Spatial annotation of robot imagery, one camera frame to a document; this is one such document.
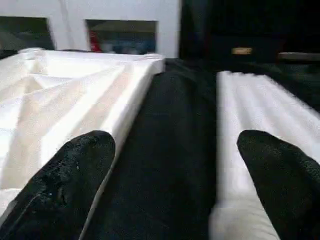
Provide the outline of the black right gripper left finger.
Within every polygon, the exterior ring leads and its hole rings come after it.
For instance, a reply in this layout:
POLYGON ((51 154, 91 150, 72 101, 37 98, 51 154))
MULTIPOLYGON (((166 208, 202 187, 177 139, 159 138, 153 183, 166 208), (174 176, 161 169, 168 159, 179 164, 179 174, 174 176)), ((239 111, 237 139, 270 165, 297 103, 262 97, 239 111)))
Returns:
POLYGON ((94 130, 66 142, 0 217, 2 240, 77 240, 116 153, 114 138, 94 130))

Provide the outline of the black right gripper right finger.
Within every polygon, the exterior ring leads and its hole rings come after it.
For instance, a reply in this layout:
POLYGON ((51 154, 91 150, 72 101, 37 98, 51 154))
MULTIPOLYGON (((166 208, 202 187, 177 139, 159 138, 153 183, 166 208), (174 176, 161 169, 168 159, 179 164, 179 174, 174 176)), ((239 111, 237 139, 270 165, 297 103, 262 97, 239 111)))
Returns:
POLYGON ((320 165, 297 146, 247 129, 237 147, 257 195, 282 240, 320 238, 320 165))

